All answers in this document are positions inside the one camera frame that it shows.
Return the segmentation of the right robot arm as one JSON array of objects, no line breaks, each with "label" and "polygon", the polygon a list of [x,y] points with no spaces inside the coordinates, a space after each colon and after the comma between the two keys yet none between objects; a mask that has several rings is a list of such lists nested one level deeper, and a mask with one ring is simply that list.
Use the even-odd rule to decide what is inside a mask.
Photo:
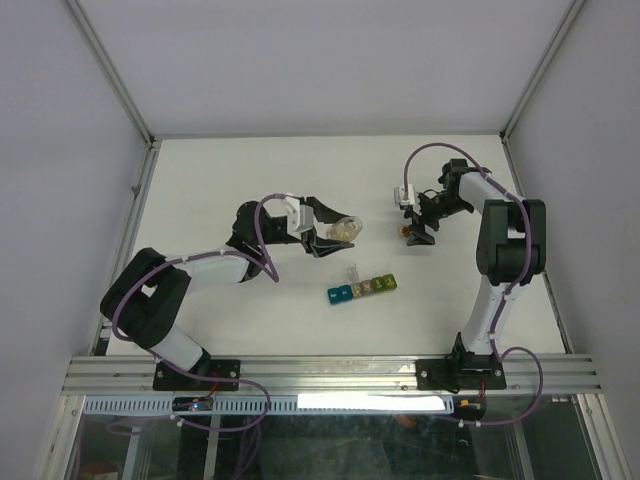
[{"label": "right robot arm", "polygon": [[409,225],[409,246],[431,246],[442,220],[477,212],[481,223],[476,246],[479,291],[464,328],[449,354],[415,363],[421,390],[503,390],[503,355],[498,342],[519,294],[546,264],[546,206],[500,186],[485,168],[452,159],[438,179],[434,195],[415,192],[409,182],[394,190],[394,200]]}]

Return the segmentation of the weekly pill organizer strip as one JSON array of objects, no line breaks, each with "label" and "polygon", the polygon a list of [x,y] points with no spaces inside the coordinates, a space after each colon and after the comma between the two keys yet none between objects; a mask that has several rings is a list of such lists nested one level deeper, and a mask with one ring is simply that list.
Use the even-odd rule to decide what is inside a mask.
[{"label": "weekly pill organizer strip", "polygon": [[393,292],[398,288],[395,276],[392,273],[376,275],[370,278],[360,276],[356,264],[346,267],[346,283],[327,289],[326,296],[330,305],[339,305]]}]

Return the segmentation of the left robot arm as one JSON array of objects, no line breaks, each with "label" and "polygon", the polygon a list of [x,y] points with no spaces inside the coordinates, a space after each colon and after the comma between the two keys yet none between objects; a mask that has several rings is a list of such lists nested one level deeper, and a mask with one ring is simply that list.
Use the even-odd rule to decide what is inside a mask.
[{"label": "left robot arm", "polygon": [[[283,205],[271,215],[266,202]],[[306,254],[323,258],[349,249],[361,230],[360,221],[339,213],[314,196],[275,194],[247,201],[236,212],[231,235],[212,251],[167,256],[148,247],[138,251],[104,294],[99,305],[113,334],[152,354],[158,362],[157,391],[235,391],[240,363],[216,360],[177,325],[185,298],[213,287],[243,284],[265,274],[279,275],[267,250],[270,245],[296,244]]]}]

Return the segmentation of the clear bottle yellow capsules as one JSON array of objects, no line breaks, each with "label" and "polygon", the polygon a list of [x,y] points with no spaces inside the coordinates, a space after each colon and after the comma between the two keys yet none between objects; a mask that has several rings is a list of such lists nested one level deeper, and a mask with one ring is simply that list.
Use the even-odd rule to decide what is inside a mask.
[{"label": "clear bottle yellow capsules", "polygon": [[347,216],[327,229],[326,238],[333,241],[351,243],[356,240],[362,229],[363,222],[359,217]]}]

